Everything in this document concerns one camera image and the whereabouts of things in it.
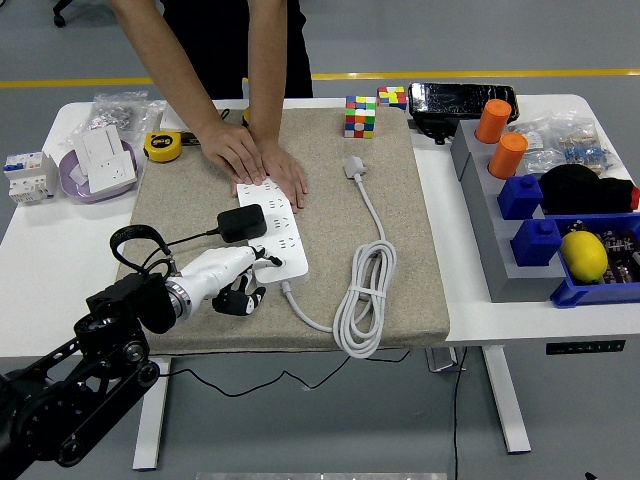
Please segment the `white power cord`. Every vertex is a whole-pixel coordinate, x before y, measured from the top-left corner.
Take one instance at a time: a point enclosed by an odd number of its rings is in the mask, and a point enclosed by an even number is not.
[[[378,227],[380,240],[360,245],[357,248],[351,268],[351,285],[338,307],[333,319],[333,327],[320,325],[304,314],[293,299],[289,282],[282,282],[282,291],[289,300],[291,308],[307,325],[321,332],[333,333],[333,338],[338,346],[350,356],[367,358],[380,345],[387,290],[396,269],[398,256],[395,247],[386,240],[380,217],[378,217],[364,189],[360,176],[365,172],[362,160],[358,157],[349,157],[345,163],[344,171],[347,177],[355,180],[358,185],[362,198]],[[366,300],[367,303],[356,317],[358,300]],[[358,328],[358,324],[372,309],[371,324],[368,331],[363,332]]]

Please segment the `robotic arm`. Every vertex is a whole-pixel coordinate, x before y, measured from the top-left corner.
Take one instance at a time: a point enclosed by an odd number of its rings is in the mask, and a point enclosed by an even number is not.
[[[264,249],[207,250],[181,273],[132,273],[88,298],[90,313],[75,324],[74,339],[0,375],[0,476],[16,479],[36,460],[79,463],[159,377],[142,325],[165,333],[208,299],[218,312],[249,315],[265,293],[245,292],[260,263],[282,264]],[[78,351],[77,367],[51,381],[49,371]]]

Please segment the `human hand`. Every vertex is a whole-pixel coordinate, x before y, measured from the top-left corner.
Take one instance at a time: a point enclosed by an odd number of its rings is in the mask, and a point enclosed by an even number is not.
[[[204,155],[234,182],[260,185],[267,178],[260,152],[246,128],[220,122],[198,140]]]
[[[258,144],[266,172],[282,189],[297,213],[304,208],[304,196],[308,193],[307,179],[296,159],[277,143]]]

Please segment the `person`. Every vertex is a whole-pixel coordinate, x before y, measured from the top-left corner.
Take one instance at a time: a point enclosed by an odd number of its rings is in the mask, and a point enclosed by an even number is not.
[[[269,174],[304,208],[308,185],[278,143],[287,97],[312,97],[298,0],[110,0],[155,85],[234,184]],[[212,102],[242,98],[249,78],[248,128],[224,122]]]

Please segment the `gray felt mat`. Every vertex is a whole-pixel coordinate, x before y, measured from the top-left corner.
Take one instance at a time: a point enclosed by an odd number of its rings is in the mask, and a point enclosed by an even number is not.
[[[227,121],[238,122],[239,112]],[[378,239],[378,231],[353,180],[342,165],[349,155],[368,167],[364,185],[398,251],[398,268],[387,297],[383,347],[429,346],[449,333],[449,315],[429,219],[404,112],[378,108],[372,140],[345,139],[343,109],[285,110],[281,145],[305,169],[310,193],[295,219],[309,261],[309,281],[293,287],[302,310],[330,326],[351,278],[356,248]],[[186,147],[175,161],[148,162],[132,223],[149,224],[166,241],[216,227],[218,213],[238,207],[226,176]],[[223,246],[204,237],[172,248],[178,267],[207,248]],[[147,241],[130,241],[124,254],[141,263]],[[130,270],[121,267],[119,277]],[[333,336],[299,320],[281,292],[270,292],[249,317],[230,317],[202,305],[189,322],[165,335],[149,334],[155,354],[214,351],[336,349]]]

